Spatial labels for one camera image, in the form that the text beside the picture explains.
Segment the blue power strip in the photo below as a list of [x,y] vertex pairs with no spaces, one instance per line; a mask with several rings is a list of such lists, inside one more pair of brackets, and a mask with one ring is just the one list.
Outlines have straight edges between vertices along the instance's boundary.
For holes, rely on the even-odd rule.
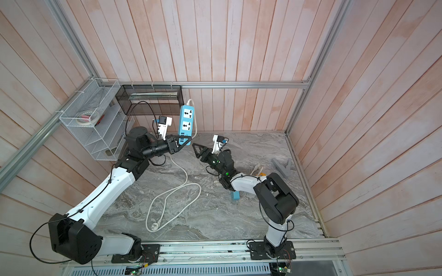
[[231,191],[230,194],[231,194],[231,199],[233,201],[238,201],[241,198],[241,195],[240,195],[239,191]]
[[192,136],[194,119],[194,107],[183,105],[180,109],[180,124],[178,126],[178,134],[180,136]]

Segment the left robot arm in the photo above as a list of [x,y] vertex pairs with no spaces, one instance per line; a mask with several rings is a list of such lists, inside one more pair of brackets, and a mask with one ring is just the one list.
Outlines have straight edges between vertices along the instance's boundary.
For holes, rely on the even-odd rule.
[[191,139],[184,135],[156,139],[145,127],[133,128],[125,136],[123,150],[109,176],[76,207],[49,220],[52,250],[82,265],[102,255],[138,261],[143,252],[140,238],[129,233],[100,236],[94,229],[119,195],[145,172],[153,157],[175,154]]

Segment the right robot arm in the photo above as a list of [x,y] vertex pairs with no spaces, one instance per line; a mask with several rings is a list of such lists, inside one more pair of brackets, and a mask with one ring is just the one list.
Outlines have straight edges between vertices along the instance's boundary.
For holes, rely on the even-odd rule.
[[291,220],[299,205],[299,199],[285,181],[276,173],[267,176],[247,175],[234,167],[229,150],[213,153],[212,148],[193,144],[196,157],[215,171],[222,186],[232,192],[245,192],[256,195],[260,213],[266,215],[268,231],[264,242],[271,249],[280,248],[291,231]]

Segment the grey plastic stand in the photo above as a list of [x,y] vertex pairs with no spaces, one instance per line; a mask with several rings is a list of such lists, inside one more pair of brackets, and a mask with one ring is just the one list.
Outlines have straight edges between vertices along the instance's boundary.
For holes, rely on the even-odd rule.
[[289,178],[290,174],[291,174],[291,165],[292,165],[292,160],[289,159],[287,161],[286,165],[281,164],[276,158],[272,158],[271,162],[273,163],[273,165],[275,166],[275,168],[277,169],[277,171],[284,177],[284,178]]

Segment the tape roll on shelf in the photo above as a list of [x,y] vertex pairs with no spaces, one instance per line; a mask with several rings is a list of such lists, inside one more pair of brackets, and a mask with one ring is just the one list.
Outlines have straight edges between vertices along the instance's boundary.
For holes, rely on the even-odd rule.
[[98,120],[99,114],[94,110],[83,111],[76,118],[76,122],[80,126],[96,125]]

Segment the black mesh wall basket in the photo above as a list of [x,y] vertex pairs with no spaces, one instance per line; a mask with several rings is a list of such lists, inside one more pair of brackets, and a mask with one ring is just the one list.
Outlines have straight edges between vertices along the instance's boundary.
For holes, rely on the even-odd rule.
[[123,85],[116,99],[128,116],[178,116],[184,105],[177,85]]

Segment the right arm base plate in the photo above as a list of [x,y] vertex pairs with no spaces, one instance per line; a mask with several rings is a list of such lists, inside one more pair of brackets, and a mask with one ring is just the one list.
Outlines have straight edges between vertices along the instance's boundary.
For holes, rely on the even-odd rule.
[[250,251],[250,258],[252,260],[265,259],[282,259],[292,261],[297,258],[293,243],[291,241],[284,241],[280,246],[274,247],[267,241],[248,240],[246,246]]

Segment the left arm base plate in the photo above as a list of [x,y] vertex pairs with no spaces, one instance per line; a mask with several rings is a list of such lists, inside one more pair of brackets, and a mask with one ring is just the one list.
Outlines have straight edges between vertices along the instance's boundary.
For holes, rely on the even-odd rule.
[[113,255],[111,263],[147,263],[150,265],[158,261],[160,247],[160,244],[139,244],[128,254]]

